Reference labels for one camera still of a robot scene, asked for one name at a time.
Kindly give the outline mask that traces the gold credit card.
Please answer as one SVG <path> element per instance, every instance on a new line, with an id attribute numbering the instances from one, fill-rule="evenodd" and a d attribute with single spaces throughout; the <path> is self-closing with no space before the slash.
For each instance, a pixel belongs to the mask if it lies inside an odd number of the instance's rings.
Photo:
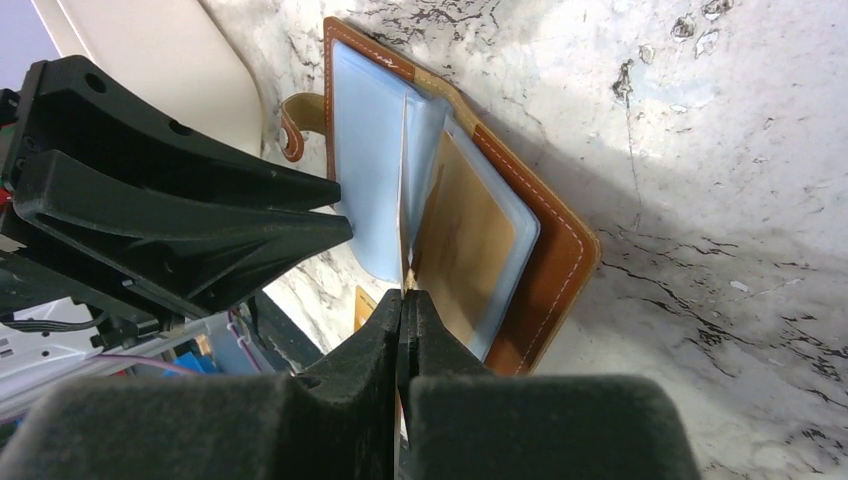
<path id="1" fill-rule="evenodd" d="M 514 240 L 509 217 L 444 131 L 415 273 L 417 287 L 429 292 L 446 327 L 466 346 L 482 326 Z"/>

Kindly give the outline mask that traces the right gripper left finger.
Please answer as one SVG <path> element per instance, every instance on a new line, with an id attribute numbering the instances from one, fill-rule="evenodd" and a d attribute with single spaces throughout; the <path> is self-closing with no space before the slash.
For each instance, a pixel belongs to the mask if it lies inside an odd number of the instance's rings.
<path id="1" fill-rule="evenodd" d="M 304 372 L 78 378 L 29 411 L 5 479 L 392 479 L 402 295 Z"/>

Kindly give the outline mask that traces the brown leather card holder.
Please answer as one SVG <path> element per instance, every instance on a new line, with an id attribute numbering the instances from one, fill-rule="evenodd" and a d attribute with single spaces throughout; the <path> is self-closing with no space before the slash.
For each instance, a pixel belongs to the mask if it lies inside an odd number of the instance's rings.
<path id="1" fill-rule="evenodd" d="M 593 275 L 599 238 L 448 81 L 336 17 L 323 49 L 323 92 L 282 103 L 285 158 L 322 135 L 361 267 L 427 291 L 494 371 L 532 372 Z"/>

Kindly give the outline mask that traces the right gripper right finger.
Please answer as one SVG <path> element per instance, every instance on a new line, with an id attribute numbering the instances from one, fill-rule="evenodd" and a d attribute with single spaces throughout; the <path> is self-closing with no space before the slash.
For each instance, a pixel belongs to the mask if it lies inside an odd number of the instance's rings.
<path id="1" fill-rule="evenodd" d="M 476 358 L 424 291 L 406 293 L 402 391 L 415 479 L 696 479 L 678 411 L 627 375 L 507 376 Z"/>

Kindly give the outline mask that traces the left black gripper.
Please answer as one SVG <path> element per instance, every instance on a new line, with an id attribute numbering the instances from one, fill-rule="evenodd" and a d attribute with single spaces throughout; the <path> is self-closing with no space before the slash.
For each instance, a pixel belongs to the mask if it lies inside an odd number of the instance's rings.
<path id="1" fill-rule="evenodd" d="M 164 114 L 73 55 L 1 93 L 3 311 L 70 297 L 146 332 L 227 310 L 348 241 L 338 183 Z"/>

